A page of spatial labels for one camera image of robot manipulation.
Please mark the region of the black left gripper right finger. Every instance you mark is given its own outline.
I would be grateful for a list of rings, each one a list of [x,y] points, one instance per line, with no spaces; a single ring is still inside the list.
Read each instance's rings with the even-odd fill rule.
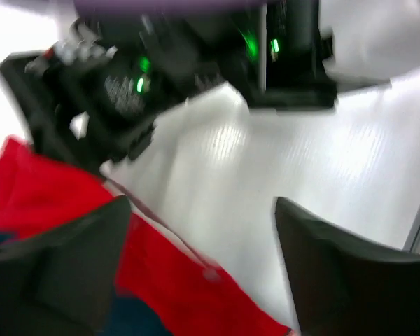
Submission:
[[[301,335],[420,335],[420,255],[376,244],[276,200]]]

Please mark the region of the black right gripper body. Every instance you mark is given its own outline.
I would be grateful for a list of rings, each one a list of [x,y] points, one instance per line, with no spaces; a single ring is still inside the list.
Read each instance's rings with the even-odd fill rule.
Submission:
[[[253,108],[331,108],[317,1],[76,1],[71,40],[7,56],[34,150],[97,173],[137,158],[164,110],[229,83]]]

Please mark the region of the red pink patterned pillowcase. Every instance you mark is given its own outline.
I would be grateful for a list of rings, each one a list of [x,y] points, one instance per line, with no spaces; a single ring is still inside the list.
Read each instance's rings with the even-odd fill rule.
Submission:
[[[287,335],[118,185],[8,137],[0,335]]]

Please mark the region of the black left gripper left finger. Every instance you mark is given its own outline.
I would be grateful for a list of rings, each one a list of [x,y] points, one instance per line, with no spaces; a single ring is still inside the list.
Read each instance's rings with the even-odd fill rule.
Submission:
[[[0,247],[0,335],[94,335],[106,320],[131,206],[119,196]]]

